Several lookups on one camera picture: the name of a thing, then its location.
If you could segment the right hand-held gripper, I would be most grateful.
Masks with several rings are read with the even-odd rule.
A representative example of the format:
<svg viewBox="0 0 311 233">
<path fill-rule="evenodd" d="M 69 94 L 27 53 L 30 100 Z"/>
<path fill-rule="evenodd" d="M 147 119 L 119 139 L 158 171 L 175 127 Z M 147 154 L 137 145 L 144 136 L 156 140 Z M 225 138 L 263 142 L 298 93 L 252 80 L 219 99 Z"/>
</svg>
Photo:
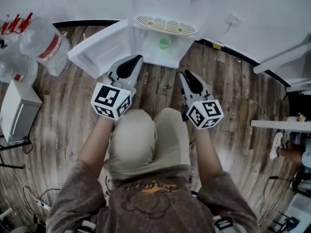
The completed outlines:
<svg viewBox="0 0 311 233">
<path fill-rule="evenodd" d="M 190 121 L 198 130 L 215 127 L 224 117 L 224 113 L 219 101 L 209 93 L 207 84 L 188 69 L 180 72 L 179 81 L 185 97 L 185 121 Z"/>
</svg>

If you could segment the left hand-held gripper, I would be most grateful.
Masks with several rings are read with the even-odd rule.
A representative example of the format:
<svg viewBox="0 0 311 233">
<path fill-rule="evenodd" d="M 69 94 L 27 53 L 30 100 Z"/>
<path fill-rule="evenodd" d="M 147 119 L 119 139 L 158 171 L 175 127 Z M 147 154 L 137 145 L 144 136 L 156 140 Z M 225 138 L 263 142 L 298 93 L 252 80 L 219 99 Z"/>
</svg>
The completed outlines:
<svg viewBox="0 0 311 233">
<path fill-rule="evenodd" d="M 98 115 L 119 120 L 131 107 L 142 65 L 143 56 L 136 54 L 126 56 L 111 66 L 109 77 L 96 84 L 90 101 Z"/>
</svg>

